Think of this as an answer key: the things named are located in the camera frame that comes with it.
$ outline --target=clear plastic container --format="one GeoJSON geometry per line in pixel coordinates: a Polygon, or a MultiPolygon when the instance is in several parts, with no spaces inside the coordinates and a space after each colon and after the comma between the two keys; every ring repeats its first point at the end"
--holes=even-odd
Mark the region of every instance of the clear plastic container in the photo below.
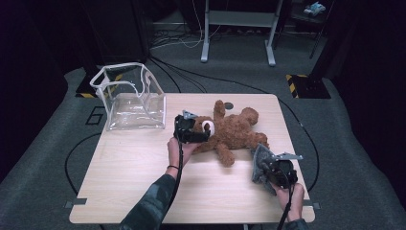
{"type": "Polygon", "coordinates": [[[165,128],[166,95],[142,63],[106,65],[90,80],[107,112],[107,130],[165,128]]]}

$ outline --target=hazard tape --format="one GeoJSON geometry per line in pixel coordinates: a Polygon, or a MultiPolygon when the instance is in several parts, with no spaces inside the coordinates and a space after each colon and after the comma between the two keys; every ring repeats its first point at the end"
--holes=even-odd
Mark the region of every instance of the hazard tape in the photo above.
{"type": "MultiPolygon", "coordinates": [[[[123,74],[120,74],[114,79],[114,81],[120,81],[122,78],[123,78],[123,74]]],[[[113,92],[117,88],[117,86],[118,85],[112,87],[111,92],[113,92]]],[[[95,89],[92,88],[91,86],[90,86],[89,89],[92,90],[92,91],[91,92],[81,92],[81,93],[77,92],[77,94],[75,96],[78,97],[78,98],[98,98],[98,96],[96,95],[95,89]]]]}
{"type": "Polygon", "coordinates": [[[292,94],[293,98],[299,98],[298,90],[293,82],[293,78],[300,77],[300,78],[307,78],[307,75],[286,75],[287,83],[289,84],[289,90],[292,94]]]}

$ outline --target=brown teddy bear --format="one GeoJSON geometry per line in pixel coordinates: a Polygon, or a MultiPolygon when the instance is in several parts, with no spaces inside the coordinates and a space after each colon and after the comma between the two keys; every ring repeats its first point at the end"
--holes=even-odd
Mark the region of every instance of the brown teddy bear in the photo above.
{"type": "Polygon", "coordinates": [[[232,166],[235,157],[230,150],[243,148],[256,149],[258,143],[269,148],[267,137],[264,133],[251,130],[251,126],[258,122],[259,114],[251,107],[242,109],[239,115],[232,114],[225,116],[224,102],[218,100],[214,106],[214,118],[207,116],[198,116],[193,130],[203,131],[210,130],[211,136],[208,142],[201,144],[194,152],[204,152],[216,150],[220,162],[226,166],[232,166]]]}

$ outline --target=dark wall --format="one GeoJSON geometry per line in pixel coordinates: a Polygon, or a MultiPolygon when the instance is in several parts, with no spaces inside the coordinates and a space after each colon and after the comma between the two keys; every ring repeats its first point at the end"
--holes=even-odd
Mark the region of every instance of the dark wall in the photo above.
{"type": "Polygon", "coordinates": [[[96,65],[145,62],[150,23],[176,8],[170,0],[21,1],[62,72],[84,67],[91,76],[96,65]]]}
{"type": "Polygon", "coordinates": [[[334,78],[352,130],[385,173],[406,207],[406,7],[401,1],[369,1],[341,74],[334,78]]]}
{"type": "Polygon", "coordinates": [[[0,181],[48,122],[67,90],[52,52],[20,0],[0,8],[0,181]]]}

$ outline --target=hand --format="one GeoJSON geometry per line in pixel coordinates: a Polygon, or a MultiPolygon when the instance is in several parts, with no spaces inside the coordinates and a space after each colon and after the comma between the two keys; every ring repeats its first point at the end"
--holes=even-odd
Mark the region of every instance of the hand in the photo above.
{"type": "MultiPolygon", "coordinates": [[[[280,202],[282,210],[286,207],[287,202],[289,202],[289,190],[283,189],[277,185],[272,184],[272,187],[277,193],[277,198],[280,202]]],[[[302,210],[304,208],[304,197],[305,188],[302,184],[296,183],[292,185],[293,195],[290,206],[290,211],[287,214],[287,221],[293,221],[302,218],[302,210]]]]}
{"type": "MultiPolygon", "coordinates": [[[[175,167],[179,166],[179,144],[178,140],[174,137],[170,138],[168,143],[168,153],[169,153],[169,164],[175,167]]],[[[183,151],[183,166],[188,163],[191,158],[192,152],[200,146],[200,143],[182,143],[183,151]]],[[[170,174],[173,178],[176,179],[178,170],[172,167],[169,167],[166,171],[166,174],[170,174]]]]}

